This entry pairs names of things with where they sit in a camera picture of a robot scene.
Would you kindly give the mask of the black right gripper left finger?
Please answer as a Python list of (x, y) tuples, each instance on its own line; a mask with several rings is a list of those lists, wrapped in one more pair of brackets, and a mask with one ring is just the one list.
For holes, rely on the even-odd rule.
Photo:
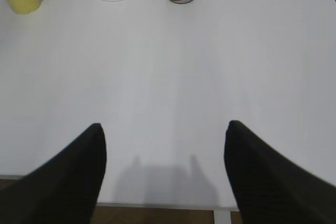
[(1, 223), (89, 223), (106, 163), (104, 131), (94, 123), (44, 165), (1, 189)]

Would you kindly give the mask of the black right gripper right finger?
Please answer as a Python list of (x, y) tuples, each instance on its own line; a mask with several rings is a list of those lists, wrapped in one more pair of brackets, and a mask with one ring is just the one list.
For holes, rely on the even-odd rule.
[(226, 130), (224, 165), (243, 223), (335, 223), (335, 186), (238, 120)]

